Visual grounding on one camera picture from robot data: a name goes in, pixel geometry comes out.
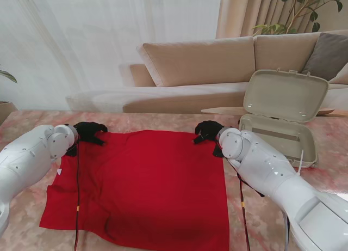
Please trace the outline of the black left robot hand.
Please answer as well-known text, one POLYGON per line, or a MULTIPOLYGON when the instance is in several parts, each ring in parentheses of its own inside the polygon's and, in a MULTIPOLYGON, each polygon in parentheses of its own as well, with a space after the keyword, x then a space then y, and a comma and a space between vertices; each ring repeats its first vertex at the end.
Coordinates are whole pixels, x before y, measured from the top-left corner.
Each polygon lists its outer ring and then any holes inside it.
POLYGON ((96 137, 96 133, 108 132, 108 128, 105 125, 96 122, 79 122, 73 127, 76 129, 80 141, 99 146, 104 145, 104 141, 96 137))

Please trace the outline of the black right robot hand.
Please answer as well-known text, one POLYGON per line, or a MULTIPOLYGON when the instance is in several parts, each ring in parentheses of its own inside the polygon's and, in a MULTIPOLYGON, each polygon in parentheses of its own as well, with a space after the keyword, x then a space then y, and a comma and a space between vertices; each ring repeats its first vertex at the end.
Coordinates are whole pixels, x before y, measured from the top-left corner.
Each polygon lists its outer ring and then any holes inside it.
POLYGON ((199 123, 195 127, 195 135, 197 135, 197 137, 193 140, 194 144, 202 143, 205 140, 216 141, 218 133, 223 128, 224 126, 212 120, 199 123))

